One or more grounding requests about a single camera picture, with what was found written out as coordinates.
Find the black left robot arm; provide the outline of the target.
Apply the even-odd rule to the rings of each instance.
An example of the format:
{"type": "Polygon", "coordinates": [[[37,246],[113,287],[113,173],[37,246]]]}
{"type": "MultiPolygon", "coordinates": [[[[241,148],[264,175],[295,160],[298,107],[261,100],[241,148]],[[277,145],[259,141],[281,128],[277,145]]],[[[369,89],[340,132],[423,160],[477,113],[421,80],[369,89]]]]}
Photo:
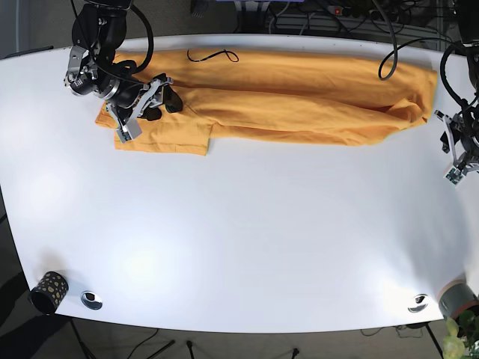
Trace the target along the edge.
{"type": "Polygon", "coordinates": [[[445,179],[458,185],[467,174],[478,171],[478,2],[453,1],[452,4],[460,40],[437,39],[448,44],[439,64],[439,77],[460,111],[451,117],[439,110],[434,111],[434,114],[445,128],[441,137],[442,151],[451,156],[451,165],[446,170],[445,179]],[[446,65],[453,52],[466,58],[469,81],[475,90],[472,101],[460,97],[447,79],[446,65]]]}

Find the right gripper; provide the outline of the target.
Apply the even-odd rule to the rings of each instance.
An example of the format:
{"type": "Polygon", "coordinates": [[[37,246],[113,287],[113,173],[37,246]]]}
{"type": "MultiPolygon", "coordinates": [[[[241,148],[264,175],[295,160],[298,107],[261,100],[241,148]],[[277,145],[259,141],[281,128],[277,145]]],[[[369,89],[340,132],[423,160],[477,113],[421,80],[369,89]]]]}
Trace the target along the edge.
{"type": "Polygon", "coordinates": [[[106,111],[116,122],[116,134],[121,143],[136,139],[141,133],[139,118],[147,121],[162,117],[161,106],[168,113],[183,110],[183,101],[172,89],[173,79],[162,73],[148,83],[133,82],[120,85],[119,94],[106,101],[106,111]]]}

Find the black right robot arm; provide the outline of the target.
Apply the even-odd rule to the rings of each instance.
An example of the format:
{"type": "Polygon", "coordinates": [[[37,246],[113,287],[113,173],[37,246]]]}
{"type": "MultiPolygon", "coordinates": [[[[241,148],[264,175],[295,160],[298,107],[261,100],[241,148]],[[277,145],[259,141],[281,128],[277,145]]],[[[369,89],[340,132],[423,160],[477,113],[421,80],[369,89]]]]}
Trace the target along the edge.
{"type": "Polygon", "coordinates": [[[103,99],[117,124],[121,142],[141,134],[139,118],[160,119],[161,106],[169,113],[183,110],[181,98],[171,88],[173,80],[166,74],[148,83],[134,77],[150,63],[154,41],[150,23],[132,1],[86,1],[81,11],[73,13],[73,47],[64,85],[77,96],[92,93],[103,99]],[[147,32],[147,54],[140,64],[134,60],[115,62],[116,50],[126,38],[126,15],[130,10],[147,32]]]}

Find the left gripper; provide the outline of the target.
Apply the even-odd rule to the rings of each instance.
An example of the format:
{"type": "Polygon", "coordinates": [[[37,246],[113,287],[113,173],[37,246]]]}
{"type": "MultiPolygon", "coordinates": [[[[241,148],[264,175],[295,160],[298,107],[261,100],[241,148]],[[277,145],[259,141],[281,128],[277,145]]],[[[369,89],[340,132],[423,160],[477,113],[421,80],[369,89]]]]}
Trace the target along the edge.
{"type": "Polygon", "coordinates": [[[444,126],[442,151],[451,157],[444,178],[459,185],[468,174],[478,172],[478,119],[473,111],[448,116],[435,110],[434,115],[444,126]]]}

